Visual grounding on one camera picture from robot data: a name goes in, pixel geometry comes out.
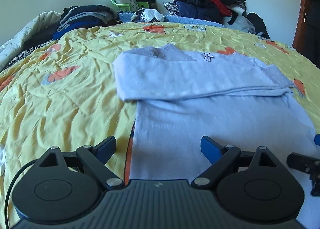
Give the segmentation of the green plastic chair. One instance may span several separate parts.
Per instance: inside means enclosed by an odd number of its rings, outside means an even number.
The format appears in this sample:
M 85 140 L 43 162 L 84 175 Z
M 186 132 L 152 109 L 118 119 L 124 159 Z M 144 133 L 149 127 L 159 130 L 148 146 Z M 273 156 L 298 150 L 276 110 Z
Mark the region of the green plastic chair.
M 117 7 L 118 12 L 123 13 L 133 13 L 135 12 L 130 4 L 127 3 L 116 3 L 116 0 L 111 0 L 112 4 Z M 137 2 L 139 9 L 149 9 L 149 4 L 147 2 Z

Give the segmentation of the brown wooden door frame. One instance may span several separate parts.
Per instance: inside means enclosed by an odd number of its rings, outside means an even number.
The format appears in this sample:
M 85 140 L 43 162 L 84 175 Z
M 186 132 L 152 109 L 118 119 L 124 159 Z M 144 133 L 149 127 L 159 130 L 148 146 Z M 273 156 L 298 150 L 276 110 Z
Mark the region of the brown wooden door frame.
M 309 0 L 300 0 L 300 11 L 292 47 L 299 53 L 303 52 L 306 37 L 306 18 L 310 10 Z

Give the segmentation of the stack of dark folded clothes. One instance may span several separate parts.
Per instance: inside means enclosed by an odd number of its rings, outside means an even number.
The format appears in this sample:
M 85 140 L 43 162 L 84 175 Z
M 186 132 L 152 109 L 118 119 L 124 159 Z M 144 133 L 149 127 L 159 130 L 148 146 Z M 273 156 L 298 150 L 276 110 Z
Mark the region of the stack of dark folded clothes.
M 53 34 L 59 40 L 65 33 L 79 28 L 111 26 L 117 24 L 119 13 L 103 5 L 73 6 L 65 8 L 60 17 L 60 24 Z

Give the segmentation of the black white crumpled cloth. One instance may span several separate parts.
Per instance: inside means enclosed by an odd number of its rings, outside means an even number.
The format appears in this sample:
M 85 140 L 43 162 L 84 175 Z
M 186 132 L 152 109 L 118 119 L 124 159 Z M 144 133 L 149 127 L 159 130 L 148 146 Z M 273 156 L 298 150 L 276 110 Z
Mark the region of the black white crumpled cloth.
M 131 17 L 132 22 L 162 22 L 164 16 L 156 9 L 142 8 Z

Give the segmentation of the white patterned quilt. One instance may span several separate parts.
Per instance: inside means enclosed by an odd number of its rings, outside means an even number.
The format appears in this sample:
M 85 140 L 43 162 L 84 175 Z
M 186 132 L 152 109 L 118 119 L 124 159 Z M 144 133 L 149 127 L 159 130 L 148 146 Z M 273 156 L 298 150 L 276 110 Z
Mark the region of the white patterned quilt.
M 5 42 L 1 46 L 1 71 L 14 57 L 22 52 L 23 45 L 27 40 L 45 27 L 59 21 L 60 15 L 56 11 L 43 12 L 27 23 L 12 39 Z

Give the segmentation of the navy blue jacket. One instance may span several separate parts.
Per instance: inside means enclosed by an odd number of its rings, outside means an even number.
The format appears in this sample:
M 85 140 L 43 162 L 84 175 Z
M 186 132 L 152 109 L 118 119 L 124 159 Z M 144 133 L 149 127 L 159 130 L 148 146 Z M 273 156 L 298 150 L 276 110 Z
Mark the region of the navy blue jacket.
M 221 23 L 223 16 L 209 0 L 174 0 L 179 16 Z

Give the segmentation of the black bag by wall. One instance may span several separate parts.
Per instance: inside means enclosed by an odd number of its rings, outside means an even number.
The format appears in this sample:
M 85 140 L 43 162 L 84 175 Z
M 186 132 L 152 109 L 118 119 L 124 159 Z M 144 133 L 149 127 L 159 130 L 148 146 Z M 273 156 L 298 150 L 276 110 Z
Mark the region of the black bag by wall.
M 258 14 L 249 13 L 247 14 L 246 18 L 254 26 L 256 35 L 270 40 L 270 36 L 267 32 L 266 25 L 263 19 Z

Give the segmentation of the light blue long-sleeve shirt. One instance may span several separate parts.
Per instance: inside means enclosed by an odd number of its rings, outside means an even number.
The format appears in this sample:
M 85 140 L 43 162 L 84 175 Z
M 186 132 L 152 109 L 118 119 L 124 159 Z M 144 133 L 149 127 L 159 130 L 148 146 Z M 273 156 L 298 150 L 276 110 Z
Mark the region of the light blue long-sleeve shirt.
M 245 151 L 265 146 L 282 162 L 319 157 L 315 126 L 277 66 L 169 44 L 123 52 L 113 68 L 120 99 L 137 103 L 132 179 L 193 180 L 210 165 L 205 135 Z

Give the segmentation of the yellow cartoon bedspread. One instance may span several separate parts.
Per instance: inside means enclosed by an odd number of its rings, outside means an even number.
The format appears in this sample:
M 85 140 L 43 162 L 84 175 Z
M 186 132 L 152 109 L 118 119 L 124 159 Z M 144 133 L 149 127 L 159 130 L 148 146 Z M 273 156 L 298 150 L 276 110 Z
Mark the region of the yellow cartoon bedspread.
M 137 103 L 118 96 L 113 62 L 126 51 L 169 44 L 277 66 L 319 134 L 319 69 L 289 46 L 227 28 L 167 22 L 77 29 L 1 73 L 1 228 L 19 220 L 8 200 L 12 180 L 48 149 L 73 152 L 114 136 L 116 152 L 107 167 L 131 179 Z

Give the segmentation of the person in black clothes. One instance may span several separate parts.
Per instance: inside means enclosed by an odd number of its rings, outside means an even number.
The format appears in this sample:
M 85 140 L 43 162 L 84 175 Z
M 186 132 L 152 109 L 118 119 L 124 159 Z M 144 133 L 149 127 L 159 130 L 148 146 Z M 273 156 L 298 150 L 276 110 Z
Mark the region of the person in black clothes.
M 306 13 L 306 38 L 304 55 L 319 68 L 319 0 L 307 0 L 310 7 Z

